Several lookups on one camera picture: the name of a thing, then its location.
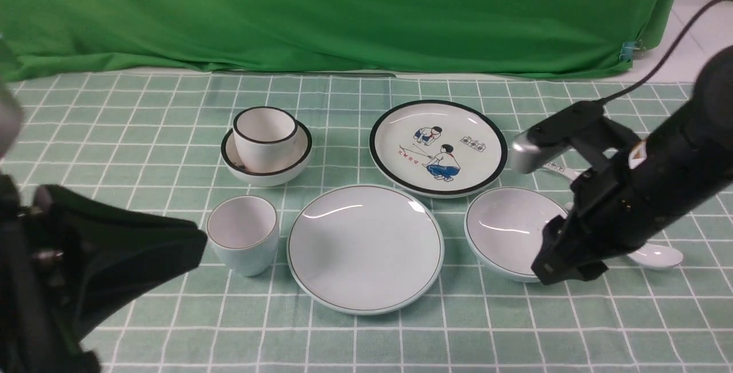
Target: ceramic spoon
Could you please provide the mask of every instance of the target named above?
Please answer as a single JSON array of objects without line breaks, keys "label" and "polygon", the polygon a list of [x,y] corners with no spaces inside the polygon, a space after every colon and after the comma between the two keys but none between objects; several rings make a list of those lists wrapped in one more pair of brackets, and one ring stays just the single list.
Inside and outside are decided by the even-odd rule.
[{"label": "ceramic spoon", "polygon": [[[554,162],[548,162],[544,165],[545,169],[557,172],[566,177],[570,182],[578,178],[579,174],[575,170],[568,170]],[[565,209],[570,211],[573,209],[573,203],[565,203]],[[667,245],[645,244],[641,248],[631,254],[626,255],[632,261],[643,268],[648,269],[669,269],[678,265],[683,261],[683,254],[676,248]]]}]

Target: ceramic cup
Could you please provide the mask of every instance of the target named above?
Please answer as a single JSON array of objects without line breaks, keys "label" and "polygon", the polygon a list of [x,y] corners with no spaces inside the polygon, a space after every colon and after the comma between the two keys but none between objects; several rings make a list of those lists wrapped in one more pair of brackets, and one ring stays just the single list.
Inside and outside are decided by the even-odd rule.
[{"label": "ceramic cup", "polygon": [[251,172],[273,172],[288,167],[298,123],[293,115],[274,107],[245,109],[234,118],[235,144]]},{"label": "ceramic cup", "polygon": [[211,212],[206,230],[214,253],[241,276],[256,276],[272,264],[280,234],[277,211],[264,198],[224,201]]}]

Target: ceramic bowl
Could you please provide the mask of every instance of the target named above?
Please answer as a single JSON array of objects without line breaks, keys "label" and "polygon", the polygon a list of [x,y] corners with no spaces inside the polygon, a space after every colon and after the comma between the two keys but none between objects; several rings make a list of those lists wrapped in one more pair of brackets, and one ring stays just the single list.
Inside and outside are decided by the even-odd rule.
[{"label": "ceramic bowl", "polygon": [[568,214],[540,193],[500,187],[476,197],[463,227],[468,245],[486,268],[514,281],[537,282],[531,266],[542,247],[542,229],[558,215]]},{"label": "ceramic bowl", "polygon": [[297,121],[298,132],[295,133],[295,150],[288,162],[288,167],[274,172],[252,172],[245,168],[246,160],[241,159],[235,144],[233,130],[229,130],[222,140],[222,159],[228,170],[238,179],[255,187],[275,187],[295,179],[308,166],[311,160],[313,137],[303,123]]}]

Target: black rim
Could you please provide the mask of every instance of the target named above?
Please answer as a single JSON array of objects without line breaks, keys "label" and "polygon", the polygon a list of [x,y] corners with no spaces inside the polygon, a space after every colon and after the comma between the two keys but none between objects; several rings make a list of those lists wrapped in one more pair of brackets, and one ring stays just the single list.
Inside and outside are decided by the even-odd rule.
[{"label": "black rim", "polygon": [[[293,128],[293,132],[291,132],[290,134],[288,134],[288,136],[285,136],[285,138],[282,138],[282,139],[276,140],[276,141],[260,141],[260,140],[255,140],[254,138],[249,138],[249,136],[244,135],[237,128],[237,123],[238,123],[239,117],[241,117],[245,112],[251,111],[252,109],[262,109],[262,108],[274,109],[274,110],[280,111],[283,114],[287,115],[295,123],[295,128]],[[244,111],[238,113],[237,116],[234,117],[234,125],[233,125],[233,127],[234,127],[233,130],[237,133],[237,135],[241,136],[241,138],[244,138],[245,140],[248,140],[248,141],[250,141],[252,143],[257,143],[257,144],[277,144],[277,143],[282,143],[283,141],[290,140],[290,138],[293,138],[293,135],[295,135],[295,133],[298,132],[298,120],[296,120],[293,117],[293,115],[290,114],[290,112],[285,111],[284,109],[279,109],[279,108],[275,108],[275,107],[264,107],[264,106],[261,106],[261,107],[251,107],[251,108],[247,108]]]},{"label": "black rim", "polygon": [[268,175],[278,175],[278,174],[283,174],[283,172],[290,171],[291,169],[294,169],[296,166],[300,165],[301,162],[303,162],[304,159],[306,159],[308,154],[311,154],[311,149],[313,148],[313,137],[311,136],[311,132],[308,130],[308,128],[305,125],[303,125],[302,122],[296,120],[295,124],[298,126],[298,128],[301,128],[304,133],[306,133],[306,138],[308,138],[308,146],[306,147],[306,152],[303,153],[303,156],[299,158],[295,164],[290,165],[290,167],[286,169],[275,171],[275,172],[252,172],[252,171],[245,170],[243,167],[240,167],[236,165],[235,163],[231,162],[231,160],[227,156],[227,141],[230,138],[231,134],[234,132],[233,128],[228,130],[228,132],[224,135],[224,139],[222,140],[222,159],[224,160],[224,162],[227,163],[228,166],[230,166],[231,168],[235,170],[238,170],[242,174],[252,175],[252,176],[257,176],[257,177],[267,177]]},{"label": "black rim", "polygon": [[[377,154],[377,145],[375,145],[375,139],[377,136],[377,130],[379,129],[380,125],[382,125],[382,122],[384,122],[385,119],[387,119],[392,112],[399,111],[400,109],[411,107],[413,105],[419,105],[419,104],[440,104],[440,105],[448,105],[450,107],[456,107],[463,109],[464,111],[471,112],[471,114],[476,115],[477,117],[481,118],[481,120],[489,125],[493,132],[496,134],[499,145],[502,146],[502,158],[499,160],[499,164],[496,167],[496,170],[492,172],[492,174],[489,176],[489,178],[483,180],[480,183],[477,183],[476,185],[469,187],[469,188],[463,188],[461,190],[450,190],[450,191],[438,191],[438,190],[427,190],[427,188],[418,187],[417,185],[411,184],[406,182],[403,179],[400,179],[400,177],[396,176],[392,173],[392,171],[388,170],[387,167],[385,167],[384,163],[382,163],[382,160],[379,158],[379,155]],[[387,177],[389,177],[394,182],[398,183],[402,187],[407,188],[408,190],[417,191],[419,193],[424,194],[430,194],[430,195],[461,195],[461,194],[469,194],[473,193],[476,190],[481,190],[481,188],[486,187],[490,183],[492,183],[494,180],[499,177],[499,174],[502,173],[503,169],[506,165],[506,157],[508,156],[508,149],[506,148],[506,140],[503,137],[502,130],[500,130],[495,123],[492,122],[489,118],[486,117],[486,115],[482,114],[481,112],[476,111],[473,108],[469,108],[466,105],[456,104],[455,102],[448,102],[448,101],[440,101],[438,99],[426,99],[424,101],[412,101],[405,104],[398,105],[396,107],[393,107],[392,109],[388,110],[384,114],[382,114],[382,117],[379,117],[377,122],[374,124],[374,127],[372,127],[372,132],[369,134],[369,153],[372,154],[372,159],[374,160],[374,163],[377,164],[377,167],[384,172]]]}]

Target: spoon handle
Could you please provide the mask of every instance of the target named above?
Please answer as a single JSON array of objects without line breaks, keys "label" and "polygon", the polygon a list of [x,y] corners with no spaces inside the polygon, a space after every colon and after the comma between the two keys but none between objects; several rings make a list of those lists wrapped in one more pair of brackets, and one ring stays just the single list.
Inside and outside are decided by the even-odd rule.
[{"label": "spoon handle", "polygon": [[576,172],[575,170],[563,167],[557,162],[548,162],[547,164],[542,165],[542,167],[552,172],[557,172],[557,174],[563,175],[566,179],[570,180],[570,182],[574,182],[574,180],[576,180],[579,176],[578,172]]}]

